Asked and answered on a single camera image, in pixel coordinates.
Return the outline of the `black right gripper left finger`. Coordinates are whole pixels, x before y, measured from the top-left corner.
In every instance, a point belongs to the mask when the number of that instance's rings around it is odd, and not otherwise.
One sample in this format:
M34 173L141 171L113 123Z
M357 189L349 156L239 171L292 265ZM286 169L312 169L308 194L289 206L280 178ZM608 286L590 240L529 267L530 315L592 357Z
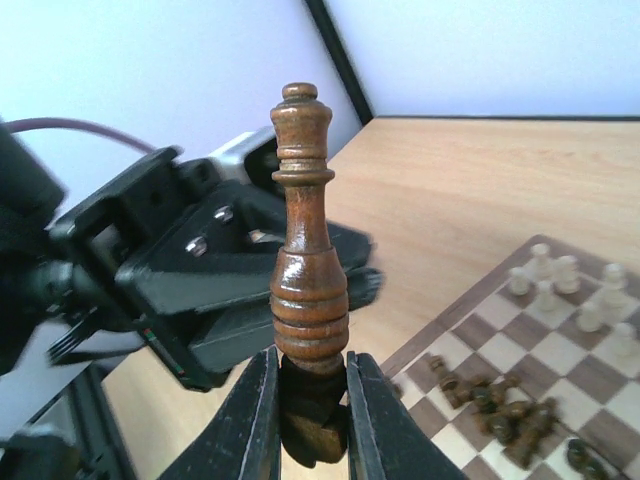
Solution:
M256 354L211 422L159 478L279 479L278 373L275 347Z

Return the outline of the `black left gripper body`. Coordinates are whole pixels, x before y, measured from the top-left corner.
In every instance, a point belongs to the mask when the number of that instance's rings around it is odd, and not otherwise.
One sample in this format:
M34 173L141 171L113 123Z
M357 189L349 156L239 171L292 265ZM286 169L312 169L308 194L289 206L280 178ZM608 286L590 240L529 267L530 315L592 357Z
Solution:
M99 330L137 333L180 384L209 391L273 342L269 283L282 196L224 180L173 147L132 164L51 228L80 321L49 350L68 360Z

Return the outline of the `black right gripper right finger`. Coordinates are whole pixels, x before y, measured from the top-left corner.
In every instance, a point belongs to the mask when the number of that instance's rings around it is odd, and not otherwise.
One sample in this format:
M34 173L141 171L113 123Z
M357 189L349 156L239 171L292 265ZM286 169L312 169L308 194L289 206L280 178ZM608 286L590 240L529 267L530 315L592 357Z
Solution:
M368 353L347 353L351 479L464 479L419 428Z

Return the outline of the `dark wooden queen piece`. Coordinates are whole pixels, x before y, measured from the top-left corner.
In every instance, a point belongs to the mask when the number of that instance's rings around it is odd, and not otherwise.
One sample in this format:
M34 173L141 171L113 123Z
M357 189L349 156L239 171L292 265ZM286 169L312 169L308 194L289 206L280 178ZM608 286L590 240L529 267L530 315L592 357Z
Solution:
M335 464L347 447L343 350L349 340L347 279L331 243L325 188L332 111L310 83L290 83L271 110L285 193L286 235L270 283L274 340L282 353L280 429L299 464Z

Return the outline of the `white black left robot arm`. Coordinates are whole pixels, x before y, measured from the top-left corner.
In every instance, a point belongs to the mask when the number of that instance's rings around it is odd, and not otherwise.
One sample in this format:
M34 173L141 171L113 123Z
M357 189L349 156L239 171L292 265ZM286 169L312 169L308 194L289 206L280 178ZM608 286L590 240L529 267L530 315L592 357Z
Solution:
M205 159L153 151L61 218L63 194L1 135L1 367L59 316L67 360L96 331L138 333L179 383L207 392L245 370L167 479L276 479L282 453L312 467L370 452L349 314L380 273L362 233L325 217L330 115L272 117L283 195L221 179Z

